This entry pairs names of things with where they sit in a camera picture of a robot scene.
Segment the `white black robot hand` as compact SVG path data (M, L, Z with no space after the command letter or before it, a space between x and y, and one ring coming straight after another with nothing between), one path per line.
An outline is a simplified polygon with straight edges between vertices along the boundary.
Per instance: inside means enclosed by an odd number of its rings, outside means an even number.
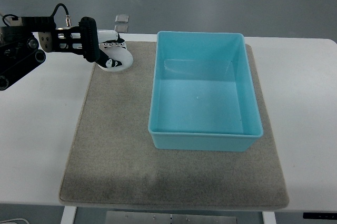
M78 23L80 28L83 57L90 63L96 62L101 68L115 68L122 66L118 60L110 58L99 48L96 21L91 17L83 17ZM103 47L125 47L125 40L118 34L114 43L104 43Z

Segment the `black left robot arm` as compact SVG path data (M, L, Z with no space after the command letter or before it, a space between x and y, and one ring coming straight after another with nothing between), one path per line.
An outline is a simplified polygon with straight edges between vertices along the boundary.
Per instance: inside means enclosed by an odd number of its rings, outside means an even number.
M1 90L6 90L46 60L46 53L73 53L82 55L90 63L97 63L105 71L117 72L131 66L133 58L125 41L114 30L98 30L95 19L83 17L72 26L66 12L66 26L57 28L54 16L18 17L9 19L1 27Z

